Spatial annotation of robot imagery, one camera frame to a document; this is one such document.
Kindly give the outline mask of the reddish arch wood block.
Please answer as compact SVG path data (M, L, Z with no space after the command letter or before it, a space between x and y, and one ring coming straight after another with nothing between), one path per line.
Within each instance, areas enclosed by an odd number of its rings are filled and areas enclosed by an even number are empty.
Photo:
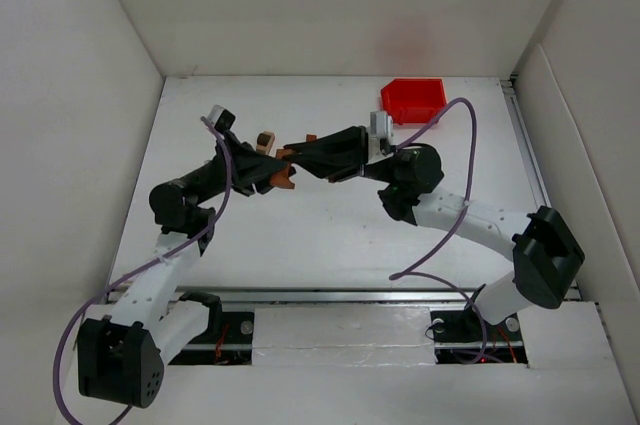
M283 163L285 167L270 177L269 185L278 189L293 190L295 183L291 178L296 174L296 170L290 162L284 160Z

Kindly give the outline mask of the light long wood block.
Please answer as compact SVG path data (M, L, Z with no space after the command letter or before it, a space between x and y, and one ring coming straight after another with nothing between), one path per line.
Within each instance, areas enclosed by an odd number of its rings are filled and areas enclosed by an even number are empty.
M257 138L256 138L255 150L256 150L257 153L259 153L261 155L272 156L273 155L273 150L274 150L275 139L276 139L275 133L271 132L271 131L263 131L263 132L270 132L271 133L271 140L266 146L260 146L260 145L257 144Z

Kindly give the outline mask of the red plastic bin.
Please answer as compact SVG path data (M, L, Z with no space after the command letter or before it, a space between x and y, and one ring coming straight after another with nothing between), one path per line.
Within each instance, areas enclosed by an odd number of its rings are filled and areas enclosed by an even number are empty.
M436 78L396 78L381 89L381 105L398 125L426 124L447 104Z

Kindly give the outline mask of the dark brown wood block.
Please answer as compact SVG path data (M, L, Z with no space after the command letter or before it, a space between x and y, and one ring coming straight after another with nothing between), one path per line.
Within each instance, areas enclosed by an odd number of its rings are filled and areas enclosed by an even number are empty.
M266 146L271 140L270 132L262 132L257 137L257 144L260 146Z

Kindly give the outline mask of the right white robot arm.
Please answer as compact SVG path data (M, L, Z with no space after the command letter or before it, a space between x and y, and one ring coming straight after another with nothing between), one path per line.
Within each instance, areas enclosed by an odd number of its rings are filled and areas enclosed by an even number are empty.
M287 161L319 179L337 183L363 177L384 183L378 196L396 221L441 230L509 260L512 271L481 286L473 296L491 325L531 306L559 308L585 261L577 238L556 209L509 212L444 189L442 161L430 145L397 147L353 126L287 144L284 150Z

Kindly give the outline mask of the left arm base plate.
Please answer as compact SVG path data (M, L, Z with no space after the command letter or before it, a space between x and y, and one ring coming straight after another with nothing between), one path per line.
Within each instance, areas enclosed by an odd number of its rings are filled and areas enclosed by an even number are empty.
M218 336L202 334L189 342L172 359L181 366L245 366L252 364L254 313L224 312Z

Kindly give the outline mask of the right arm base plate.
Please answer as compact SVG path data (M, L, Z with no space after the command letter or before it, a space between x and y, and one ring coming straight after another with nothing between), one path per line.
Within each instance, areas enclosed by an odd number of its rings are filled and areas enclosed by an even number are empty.
M436 310L424 335L435 346L437 364L528 363L516 314L497 325L485 322L485 329L471 310Z

